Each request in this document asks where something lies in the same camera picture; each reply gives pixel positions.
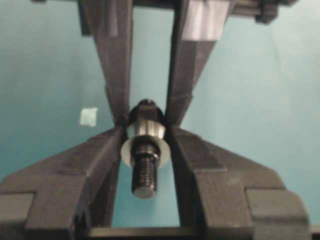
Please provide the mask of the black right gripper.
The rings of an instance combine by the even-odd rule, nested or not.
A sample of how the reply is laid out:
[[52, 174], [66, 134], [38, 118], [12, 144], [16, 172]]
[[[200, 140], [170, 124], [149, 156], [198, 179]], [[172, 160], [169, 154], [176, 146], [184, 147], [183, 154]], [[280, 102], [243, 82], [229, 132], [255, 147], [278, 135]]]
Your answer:
[[130, 24], [134, 7], [174, 11], [165, 121], [180, 125], [206, 62], [230, 16], [269, 24], [294, 0], [75, 0], [88, 24]]

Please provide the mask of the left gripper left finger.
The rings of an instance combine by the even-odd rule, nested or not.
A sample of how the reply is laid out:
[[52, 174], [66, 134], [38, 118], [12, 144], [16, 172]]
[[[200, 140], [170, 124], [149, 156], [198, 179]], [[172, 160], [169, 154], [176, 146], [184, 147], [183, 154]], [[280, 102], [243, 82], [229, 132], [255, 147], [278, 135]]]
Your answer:
[[110, 227], [124, 136], [116, 126], [3, 178], [1, 239], [75, 240], [79, 228]]

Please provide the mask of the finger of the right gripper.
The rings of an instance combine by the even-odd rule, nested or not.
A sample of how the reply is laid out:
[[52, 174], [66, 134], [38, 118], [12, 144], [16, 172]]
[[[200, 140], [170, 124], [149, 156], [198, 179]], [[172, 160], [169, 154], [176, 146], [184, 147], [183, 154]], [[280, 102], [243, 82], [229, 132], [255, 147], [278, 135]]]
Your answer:
[[80, 5], [99, 56], [112, 119], [116, 125], [126, 125], [130, 112], [133, 1], [82, 0]]

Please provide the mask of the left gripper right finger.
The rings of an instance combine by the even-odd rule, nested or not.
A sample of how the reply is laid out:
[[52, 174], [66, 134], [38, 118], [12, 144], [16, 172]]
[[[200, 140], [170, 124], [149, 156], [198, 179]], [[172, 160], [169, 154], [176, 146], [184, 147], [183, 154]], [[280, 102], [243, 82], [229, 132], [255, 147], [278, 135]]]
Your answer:
[[169, 129], [180, 224], [207, 240], [308, 240], [301, 198], [278, 173], [178, 126]]

